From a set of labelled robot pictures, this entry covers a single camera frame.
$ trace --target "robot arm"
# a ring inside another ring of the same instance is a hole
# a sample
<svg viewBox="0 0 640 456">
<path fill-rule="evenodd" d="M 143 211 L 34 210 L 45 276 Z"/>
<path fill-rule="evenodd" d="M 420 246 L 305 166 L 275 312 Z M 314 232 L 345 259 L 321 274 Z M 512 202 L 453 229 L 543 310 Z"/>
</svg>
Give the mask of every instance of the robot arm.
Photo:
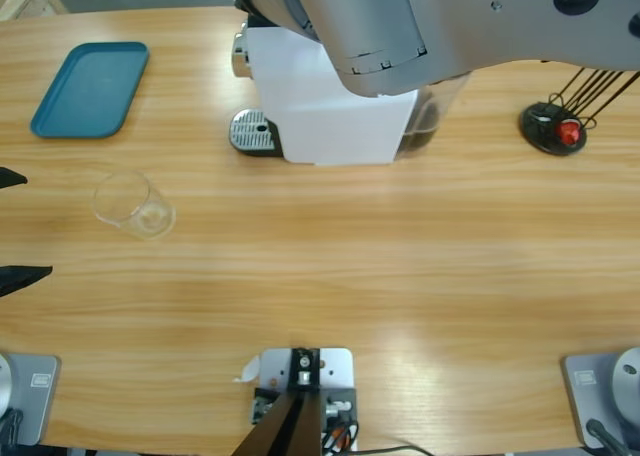
<svg viewBox="0 0 640 456">
<path fill-rule="evenodd" d="M 640 69 L 640 0 L 236 0 L 321 42 L 343 85 L 395 95 L 499 63 Z"/>
</svg>

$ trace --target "metal bracket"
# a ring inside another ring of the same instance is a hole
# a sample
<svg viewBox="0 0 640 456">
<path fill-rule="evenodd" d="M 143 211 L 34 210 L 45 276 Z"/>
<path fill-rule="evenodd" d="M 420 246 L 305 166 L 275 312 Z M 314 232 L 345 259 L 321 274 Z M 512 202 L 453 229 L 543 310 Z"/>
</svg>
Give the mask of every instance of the metal bracket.
<svg viewBox="0 0 640 456">
<path fill-rule="evenodd" d="M 8 401 L 0 408 L 2 444 L 33 446 L 40 442 L 59 369 L 55 356 L 0 354 L 0 403 Z M 9 374 L 8 382 L 2 380 L 2 374 Z"/>
</svg>

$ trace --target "glass cup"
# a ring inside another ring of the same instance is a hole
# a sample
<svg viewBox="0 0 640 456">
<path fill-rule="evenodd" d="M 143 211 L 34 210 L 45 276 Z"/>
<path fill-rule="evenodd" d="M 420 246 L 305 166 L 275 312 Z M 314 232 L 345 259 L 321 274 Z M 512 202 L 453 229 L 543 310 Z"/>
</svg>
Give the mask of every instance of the glass cup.
<svg viewBox="0 0 640 456">
<path fill-rule="evenodd" d="M 138 171 L 118 171 L 102 181 L 93 211 L 99 220 L 142 239 L 168 233 L 176 220 L 174 207 Z"/>
<path fill-rule="evenodd" d="M 416 104 L 398 148 L 398 158 L 412 155 L 431 141 L 470 74 L 423 86 L 418 90 Z"/>
</svg>

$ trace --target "black metal rod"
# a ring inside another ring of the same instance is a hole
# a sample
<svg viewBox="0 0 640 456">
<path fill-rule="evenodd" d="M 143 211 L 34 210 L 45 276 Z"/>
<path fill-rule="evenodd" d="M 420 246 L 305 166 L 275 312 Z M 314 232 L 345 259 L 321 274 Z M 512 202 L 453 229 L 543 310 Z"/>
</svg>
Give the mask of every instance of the black metal rod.
<svg viewBox="0 0 640 456">
<path fill-rule="evenodd" d="M 598 114 L 600 114 L 607 106 L 609 106 L 611 103 L 613 103 L 616 99 L 618 99 L 618 97 L 624 93 L 629 86 L 631 86 L 633 83 L 635 83 L 637 81 L 637 79 L 640 78 L 640 71 L 638 71 L 637 73 L 635 73 L 633 76 L 631 76 L 631 78 L 629 78 L 629 81 L 627 81 L 626 83 L 624 83 L 622 85 L 622 87 L 620 87 L 620 89 L 618 89 L 618 91 L 616 91 L 613 96 L 611 96 L 609 99 L 607 99 L 607 101 L 605 101 L 605 103 L 600 106 L 600 108 L 598 108 L 596 110 L 595 113 L 593 113 L 591 116 L 589 116 L 589 119 L 593 119 L 595 120 L 596 116 L 598 116 Z"/>
<path fill-rule="evenodd" d="M 597 92 L 598 88 L 602 85 L 601 81 L 603 79 L 606 81 L 607 76 L 611 73 L 609 71 L 596 71 L 593 74 L 597 74 L 596 78 L 591 81 L 583 91 L 575 93 L 567 103 L 565 109 L 572 113 L 575 112 L 580 106 L 582 106 L 585 99 L 589 99 L 591 95 Z"/>
<path fill-rule="evenodd" d="M 600 72 L 601 71 L 594 71 L 593 73 L 591 73 L 591 75 L 587 78 L 587 80 L 584 83 L 582 83 L 582 85 L 578 88 L 578 90 L 575 93 L 573 93 L 573 96 L 569 98 L 569 101 L 567 101 L 567 104 L 565 104 L 564 107 L 567 108 L 572 104 L 574 104 L 576 98 L 580 97 L 583 91 L 585 91 L 585 88 L 588 89 L 588 87 L 591 87 L 593 85 L 592 83 L 593 79 L 598 77 L 600 75 Z"/>
<path fill-rule="evenodd" d="M 587 98 L 587 100 L 580 105 L 578 108 L 576 108 L 573 111 L 573 114 L 575 114 L 576 116 L 580 116 L 580 114 L 582 113 L 582 111 L 584 111 L 585 109 L 587 109 L 589 106 L 591 106 L 596 99 L 598 99 L 600 96 L 602 96 L 602 94 L 611 87 L 611 85 L 613 83 L 615 83 L 620 76 L 622 76 L 622 72 L 619 71 L 617 73 L 610 73 L 607 78 L 605 78 L 605 80 L 598 85 L 598 87 L 596 89 L 594 89 L 594 91 L 592 92 L 591 96 L 589 98 Z"/>
</svg>

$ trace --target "wood grain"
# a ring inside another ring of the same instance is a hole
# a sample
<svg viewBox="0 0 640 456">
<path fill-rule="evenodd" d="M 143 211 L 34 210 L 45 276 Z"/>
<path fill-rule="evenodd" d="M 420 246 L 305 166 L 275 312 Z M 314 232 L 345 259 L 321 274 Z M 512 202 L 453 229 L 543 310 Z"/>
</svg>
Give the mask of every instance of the wood grain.
<svg viewBox="0 0 640 456">
<path fill-rule="evenodd" d="M 237 154 L 227 128 L 256 104 L 233 77 L 231 9 L 69 15 L 0 25 L 0 265 L 54 274 L 0 302 L 0 347 L 57 354 L 46 442 L 231 454 L 269 347 L 345 346 L 361 448 L 398 438 L 438 454 L 578 443 L 568 354 L 638 345 L 638 88 L 587 149 L 561 159 L 516 118 L 573 68 L 475 73 L 420 157 L 315 168 Z M 127 122 L 102 141 L 46 141 L 29 121 L 68 51 L 151 50 Z M 173 232 L 143 242 L 93 216 L 111 165 L 173 202 Z"/>
</svg>

